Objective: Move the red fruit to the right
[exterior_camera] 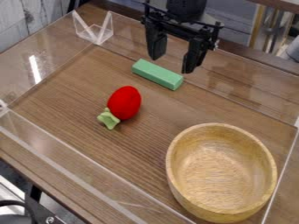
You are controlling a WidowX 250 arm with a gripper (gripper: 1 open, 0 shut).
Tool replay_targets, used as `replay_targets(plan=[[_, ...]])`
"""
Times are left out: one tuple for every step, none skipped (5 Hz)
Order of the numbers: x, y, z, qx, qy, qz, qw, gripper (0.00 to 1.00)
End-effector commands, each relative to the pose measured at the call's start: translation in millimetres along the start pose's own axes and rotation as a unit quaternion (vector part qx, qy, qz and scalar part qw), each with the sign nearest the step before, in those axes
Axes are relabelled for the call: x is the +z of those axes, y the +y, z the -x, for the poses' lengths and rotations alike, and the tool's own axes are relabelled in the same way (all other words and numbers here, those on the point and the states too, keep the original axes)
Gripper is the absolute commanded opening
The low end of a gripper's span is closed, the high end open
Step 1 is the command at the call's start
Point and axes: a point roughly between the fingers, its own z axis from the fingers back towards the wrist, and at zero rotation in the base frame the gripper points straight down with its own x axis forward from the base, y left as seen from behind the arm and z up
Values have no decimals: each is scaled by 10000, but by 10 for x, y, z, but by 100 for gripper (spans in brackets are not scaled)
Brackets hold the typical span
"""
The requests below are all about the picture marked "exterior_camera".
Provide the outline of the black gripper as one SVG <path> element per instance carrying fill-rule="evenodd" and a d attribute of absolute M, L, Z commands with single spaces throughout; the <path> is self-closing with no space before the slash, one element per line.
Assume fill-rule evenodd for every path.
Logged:
<path fill-rule="evenodd" d="M 201 65 L 208 49 L 215 49 L 224 24 L 205 13 L 205 1 L 144 1 L 143 5 L 141 24 L 151 59 L 164 56 L 168 34 L 191 40 L 181 64 L 181 72 L 191 74 Z"/>

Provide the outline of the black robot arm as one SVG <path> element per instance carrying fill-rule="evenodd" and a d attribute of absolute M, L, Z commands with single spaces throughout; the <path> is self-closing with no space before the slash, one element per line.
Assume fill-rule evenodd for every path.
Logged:
<path fill-rule="evenodd" d="M 168 35 L 187 41 L 181 73 L 191 74 L 201 65 L 208 51 L 219 44 L 219 33 L 224 24 L 205 11 L 207 0 L 165 0 L 157 6 L 153 0 L 144 0 L 144 25 L 147 52 L 152 60 L 165 55 Z"/>

